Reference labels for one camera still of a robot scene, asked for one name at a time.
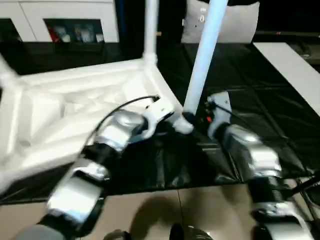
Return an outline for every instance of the table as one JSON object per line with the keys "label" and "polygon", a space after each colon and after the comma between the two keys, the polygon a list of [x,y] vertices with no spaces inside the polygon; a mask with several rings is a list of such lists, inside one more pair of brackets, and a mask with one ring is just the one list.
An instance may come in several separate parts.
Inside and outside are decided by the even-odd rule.
{"label": "table", "polygon": [[[197,44],[157,46],[158,68],[182,104],[197,48]],[[0,52],[21,75],[141,56],[119,43],[0,44]],[[285,178],[312,176],[320,169],[319,116],[253,44],[217,45],[202,97],[220,91],[229,92],[232,111],[278,153]],[[242,125],[234,118],[231,122]],[[15,183],[1,196],[0,204],[45,201],[67,169],[59,167]],[[193,137],[168,134],[133,144],[112,173],[112,195],[244,181],[233,159],[200,133]]]}

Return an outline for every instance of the black cable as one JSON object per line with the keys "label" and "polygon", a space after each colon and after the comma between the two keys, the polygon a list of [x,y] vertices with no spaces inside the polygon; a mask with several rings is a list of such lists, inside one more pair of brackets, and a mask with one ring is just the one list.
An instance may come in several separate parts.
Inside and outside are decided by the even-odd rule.
{"label": "black cable", "polygon": [[155,96],[155,95],[148,95],[148,96],[141,96],[141,97],[138,97],[138,98],[135,98],[133,100],[130,100],[130,101],[127,101],[125,102],[124,104],[121,104],[120,106],[117,106],[115,109],[113,109],[111,112],[109,112],[97,125],[96,127],[93,129],[93,131],[90,133],[90,135],[87,137],[87,139],[85,140],[84,142],[84,145],[82,147],[82,149],[88,144],[89,140],[91,139],[91,137],[99,130],[99,128],[101,127],[101,125],[105,122],[105,120],[107,118],[109,118],[111,115],[113,115],[115,112],[119,111],[121,108],[129,105],[129,104],[132,104],[134,102],[137,102],[137,101],[140,101],[140,100],[143,100],[143,99],[154,99],[156,100],[157,98],[159,98],[158,96]]}
{"label": "black cable", "polygon": [[[109,112],[98,124],[97,126],[93,129],[93,131],[90,133],[90,135],[87,137],[87,139],[85,140],[83,146],[82,146],[82,149],[81,151],[79,152],[79,154],[77,155],[77,158],[75,159],[77,161],[77,159],[80,158],[80,155],[82,154],[82,150],[83,148],[88,144],[90,138],[99,130],[99,128],[101,127],[101,125],[104,123],[104,121],[109,118],[111,115],[113,115],[115,112],[119,111],[121,108],[133,103],[133,102],[137,102],[137,101],[140,101],[140,100],[143,100],[143,99],[157,99],[158,96],[153,96],[153,95],[149,95],[149,96],[142,96],[142,97],[138,97],[138,98],[135,98],[133,100],[130,100],[130,101],[127,101],[125,102],[124,104],[121,104],[120,106],[117,106],[115,109],[113,109],[111,112]],[[46,188],[46,186],[40,188],[36,193],[38,194],[39,192],[43,191],[44,189]]]}
{"label": "black cable", "polygon": [[[300,179],[295,180],[295,182],[296,182],[297,186],[303,184]],[[302,196],[306,206],[309,209],[309,212],[310,212],[310,214],[311,214],[311,216],[313,218],[313,221],[314,221],[314,224],[316,226],[316,229],[320,233],[320,225],[319,225],[319,223],[317,221],[317,219],[318,219],[317,213],[315,212],[314,208],[312,206],[310,206],[312,204],[312,201],[310,200],[310,198],[309,198],[309,196],[308,196],[308,194],[306,193],[305,190],[302,190],[300,193],[301,193],[301,196]]]}
{"label": "black cable", "polygon": [[318,182],[320,182],[320,172],[315,173],[314,176],[309,180],[301,184],[298,184],[295,188],[293,188],[290,191],[290,195],[288,197],[292,197],[293,195],[300,193],[301,191],[307,190],[308,188],[311,188],[313,185],[315,185]]}
{"label": "black cable", "polygon": [[249,123],[247,122],[247,120],[245,120],[243,117],[241,117],[241,116],[233,113],[232,111],[230,111],[230,110],[224,108],[223,106],[220,106],[220,105],[218,105],[218,104],[216,104],[216,103],[214,103],[214,102],[211,103],[211,104],[213,104],[213,107],[218,108],[218,109],[221,109],[222,111],[225,111],[226,113],[230,114],[232,117],[240,120],[249,130],[251,130],[252,132],[255,132],[255,131],[253,130],[253,128],[249,125]]}

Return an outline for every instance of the white pvc pipe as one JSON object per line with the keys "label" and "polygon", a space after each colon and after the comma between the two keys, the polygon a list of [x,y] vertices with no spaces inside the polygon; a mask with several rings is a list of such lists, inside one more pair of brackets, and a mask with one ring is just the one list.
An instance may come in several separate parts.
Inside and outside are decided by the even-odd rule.
{"label": "white pvc pipe", "polygon": [[146,61],[157,62],[157,26],[158,26],[158,0],[145,0],[145,25],[144,25],[144,53]]}
{"label": "white pvc pipe", "polygon": [[228,0],[211,0],[183,110],[196,114]]}

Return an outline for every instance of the black surface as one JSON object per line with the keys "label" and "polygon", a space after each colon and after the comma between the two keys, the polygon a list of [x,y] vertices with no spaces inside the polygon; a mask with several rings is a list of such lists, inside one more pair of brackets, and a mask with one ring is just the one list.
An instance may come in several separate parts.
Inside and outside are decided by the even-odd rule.
{"label": "black surface", "polygon": [[[158,68],[183,104],[198,46],[157,46]],[[1,45],[0,52],[21,75],[137,58],[120,44],[46,43]],[[227,90],[232,111],[244,118],[279,154],[286,178],[320,169],[320,118],[253,45],[218,44],[202,97]],[[243,126],[236,118],[232,123]],[[68,166],[15,183],[0,203],[44,201]],[[219,144],[200,133],[168,134],[131,145],[112,166],[110,194],[241,183],[241,169]]]}

